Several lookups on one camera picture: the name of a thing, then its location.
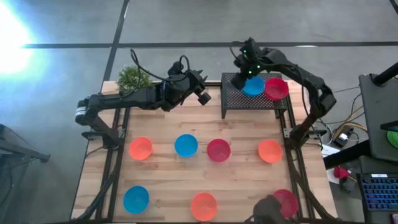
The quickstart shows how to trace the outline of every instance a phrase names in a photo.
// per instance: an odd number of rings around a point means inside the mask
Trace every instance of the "blue bowl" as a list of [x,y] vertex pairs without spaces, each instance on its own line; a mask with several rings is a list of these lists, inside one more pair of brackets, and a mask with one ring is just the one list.
[[148,191],[142,186],[133,186],[124,194],[124,209],[129,213],[138,214],[143,212],[148,203]]
[[191,134],[183,134],[175,141],[174,148],[178,155],[190,157],[198,150],[198,141]]
[[242,92],[246,96],[257,96],[260,95],[266,87],[265,81],[261,77],[253,77],[252,79],[246,80],[246,83],[242,89]]

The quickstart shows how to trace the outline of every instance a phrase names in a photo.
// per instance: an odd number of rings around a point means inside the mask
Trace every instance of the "orange bowl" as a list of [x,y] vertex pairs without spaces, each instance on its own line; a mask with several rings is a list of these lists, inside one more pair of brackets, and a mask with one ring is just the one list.
[[144,160],[152,154],[152,143],[145,137],[134,139],[130,143],[129,154],[133,159]]
[[261,159],[268,163],[276,163],[282,159],[283,150],[275,140],[263,140],[259,145]]
[[191,212],[199,221],[210,221],[217,214],[217,201],[211,194],[197,194],[191,202]]

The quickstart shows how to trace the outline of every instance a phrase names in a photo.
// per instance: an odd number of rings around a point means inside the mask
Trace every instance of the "green object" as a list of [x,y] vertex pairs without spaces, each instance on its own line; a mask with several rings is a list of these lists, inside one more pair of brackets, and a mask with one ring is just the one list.
[[[119,72],[119,79],[117,81],[119,92],[128,93],[129,91],[134,89],[137,85],[138,77],[139,73],[136,66],[125,66]],[[149,75],[141,70],[141,81],[137,88],[144,88],[150,86],[151,84],[152,81],[149,79]]]
[[394,131],[387,132],[387,139],[392,144],[392,146],[398,149],[398,133]]

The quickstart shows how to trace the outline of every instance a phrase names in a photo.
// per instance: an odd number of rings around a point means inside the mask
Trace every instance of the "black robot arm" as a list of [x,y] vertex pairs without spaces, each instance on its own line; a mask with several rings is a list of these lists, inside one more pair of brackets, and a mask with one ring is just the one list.
[[182,105],[184,99],[192,93],[198,96],[198,101],[202,105],[205,105],[211,99],[208,93],[202,93],[205,90],[207,77],[201,77],[201,70],[187,70],[182,73],[182,69],[182,65],[176,62],[168,71],[169,77],[160,83],[140,88],[126,95],[98,93],[79,101],[75,121],[80,125],[90,126],[94,130],[82,135],[86,138],[88,135],[101,136],[105,148],[114,148],[119,145],[119,133],[118,130],[109,128],[98,116],[102,110],[138,107],[143,110],[162,108],[164,111],[170,111],[178,104]]
[[301,147],[308,139],[308,130],[312,124],[323,117],[335,105],[336,99],[331,89],[326,86],[322,78],[312,75],[287,60],[286,56],[277,49],[260,49],[256,42],[249,38],[240,48],[242,54],[235,57],[234,64],[240,68],[231,83],[242,89],[246,80],[258,75],[263,70],[280,72],[293,79],[308,90],[310,98],[310,113],[304,122],[290,132],[289,142],[292,147]]

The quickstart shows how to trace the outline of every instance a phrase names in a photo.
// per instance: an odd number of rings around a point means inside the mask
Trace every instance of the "metal mesh platform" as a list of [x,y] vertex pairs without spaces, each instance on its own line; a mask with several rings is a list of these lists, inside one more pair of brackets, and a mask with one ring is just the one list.
[[[221,99],[222,110],[283,110],[287,109],[287,100],[270,100],[265,92],[255,97],[249,97],[237,90],[232,84],[231,79],[235,73],[223,73],[221,78]],[[270,78],[282,78],[279,73],[260,73],[258,75],[266,82]]]

